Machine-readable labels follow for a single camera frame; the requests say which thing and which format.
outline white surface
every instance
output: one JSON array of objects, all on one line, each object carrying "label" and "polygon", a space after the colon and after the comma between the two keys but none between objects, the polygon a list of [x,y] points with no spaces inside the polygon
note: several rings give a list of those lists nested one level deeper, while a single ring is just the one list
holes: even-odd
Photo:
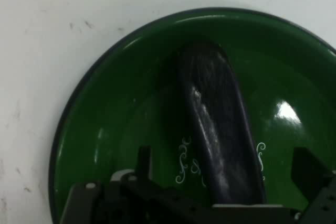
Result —
[{"label": "white surface", "polygon": [[0,0],[1,224],[51,223],[53,135],[70,94],[95,60],[154,19],[208,6],[268,12],[336,47],[336,0]]}]

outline white table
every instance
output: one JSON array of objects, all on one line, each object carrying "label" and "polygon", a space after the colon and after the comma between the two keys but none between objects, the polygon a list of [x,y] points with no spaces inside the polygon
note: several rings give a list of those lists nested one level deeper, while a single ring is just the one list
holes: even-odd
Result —
[{"label": "white table", "polygon": [[0,0],[0,223],[51,223],[47,177],[62,110],[87,69],[136,28],[229,6],[295,22],[336,47],[336,0]]}]

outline decorative pattern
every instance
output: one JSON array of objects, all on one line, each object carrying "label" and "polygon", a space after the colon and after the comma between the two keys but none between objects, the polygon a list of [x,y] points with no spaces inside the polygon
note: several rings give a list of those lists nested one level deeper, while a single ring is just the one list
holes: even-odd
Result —
[{"label": "decorative pattern", "polygon": [[[201,169],[200,169],[200,166],[198,164],[197,159],[193,158],[192,163],[193,164],[191,165],[190,172],[192,174],[201,175]],[[204,181],[203,181],[203,176],[202,176],[202,185],[203,185],[203,187],[206,187],[205,184],[204,184]]]},{"label": "decorative pattern", "polygon": [[263,164],[263,160],[261,159],[261,156],[262,156],[262,152],[261,151],[264,151],[266,150],[266,144],[261,142],[257,145],[257,154],[258,154],[258,159],[259,159],[259,162],[260,162],[260,165],[261,165],[261,171],[264,170],[264,164]]},{"label": "decorative pattern", "polygon": [[183,164],[183,160],[187,158],[187,146],[191,144],[191,138],[189,137],[189,141],[187,142],[185,138],[182,139],[182,144],[179,146],[179,151],[182,151],[180,154],[180,175],[177,175],[175,178],[176,183],[181,184],[185,180],[185,170],[188,169],[187,164]]},{"label": "decorative pattern", "polygon": [[[186,170],[189,167],[188,164],[186,164],[185,162],[186,162],[186,159],[187,159],[188,145],[190,145],[190,144],[191,144],[191,138],[190,137],[188,138],[188,141],[186,141],[186,139],[183,138],[182,139],[182,144],[179,146],[179,149],[178,149],[181,152],[180,153],[180,158],[179,158],[181,170],[179,171],[179,175],[177,175],[176,178],[175,178],[175,182],[178,183],[178,184],[183,183],[183,181],[185,180]],[[192,159],[190,172],[192,174],[197,174],[197,175],[200,175],[200,176],[202,174],[201,169],[200,169],[200,165],[198,164],[198,161],[195,158]],[[203,187],[206,187],[205,184],[204,184],[204,181],[203,181],[203,176],[202,176],[202,185],[203,185]]]}]

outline dark plate rim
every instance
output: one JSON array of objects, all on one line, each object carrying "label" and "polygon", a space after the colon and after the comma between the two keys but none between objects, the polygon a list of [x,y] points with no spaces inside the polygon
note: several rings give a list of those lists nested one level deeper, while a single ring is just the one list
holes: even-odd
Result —
[{"label": "dark plate rim", "polygon": [[243,8],[230,8],[230,7],[207,7],[207,8],[197,8],[197,9],[190,9],[190,10],[185,10],[182,12],[170,14],[167,16],[164,16],[162,18],[156,19],[150,23],[147,23],[144,26],[141,26],[140,28],[134,30],[130,34],[126,35],[122,39],[120,39],[118,42],[116,42],[112,47],[110,47],[102,56],[100,56],[96,62],[89,68],[89,70],[85,73],[85,75],[82,77],[82,79],[79,81],[77,84],[76,88],[72,92],[63,112],[62,116],[59,120],[59,123],[56,128],[56,133],[54,136],[54,141],[51,147],[51,153],[50,153],[50,160],[49,160],[49,174],[48,174],[48,193],[49,193],[49,206],[50,206],[50,213],[51,213],[51,219],[54,224],[59,223],[58,216],[56,214],[56,203],[55,203],[55,192],[54,192],[54,182],[55,182],[55,170],[56,170],[56,159],[57,159],[57,151],[58,151],[58,146],[59,146],[59,140],[60,136],[62,133],[62,129],[64,127],[64,123],[66,121],[66,118],[68,117],[68,114],[72,108],[73,103],[75,102],[78,94],[82,90],[82,88],[85,86],[87,81],[90,79],[92,73],[100,66],[100,64],[106,59],[108,55],[110,55],[114,50],[116,50],[121,44],[123,44],[126,40],[128,40],[130,37],[136,35],[138,32],[142,31],[143,29],[147,28],[148,26],[153,25],[154,23],[161,22],[167,18],[171,18],[173,16],[178,16],[181,14],[186,14],[186,13],[198,13],[198,12],[204,12],[204,11],[231,11],[231,12],[242,12],[242,13],[250,13],[253,15],[259,15],[259,16],[265,16],[268,18],[275,19],[277,21],[281,21],[285,24],[291,25],[295,28],[300,29],[302,32],[312,36],[313,38],[317,39],[321,44],[323,44],[325,47],[327,47],[331,52],[333,52],[336,55],[336,50],[329,45],[327,42],[325,42],[323,39],[318,37],[317,35],[313,34],[312,32],[308,31],[307,29],[291,22],[286,19],[274,16],[272,14],[267,14],[263,12],[259,12],[256,10],[249,10],[249,9],[243,9]]}]

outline green plate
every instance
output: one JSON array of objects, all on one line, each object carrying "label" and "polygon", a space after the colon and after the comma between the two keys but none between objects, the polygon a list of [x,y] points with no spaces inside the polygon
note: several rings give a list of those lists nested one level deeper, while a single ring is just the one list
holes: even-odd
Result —
[{"label": "green plate", "polygon": [[[298,209],[307,204],[290,179],[294,147],[308,147],[336,169],[336,51],[271,15],[230,8],[190,10],[127,35],[76,87],[51,151],[54,223],[71,185],[107,183],[115,171],[134,168],[140,145],[152,146],[155,182],[209,204],[176,79],[176,51],[200,39],[219,43],[236,72],[254,140],[260,143],[257,153],[270,204]],[[183,139],[186,145],[179,148]]]}]

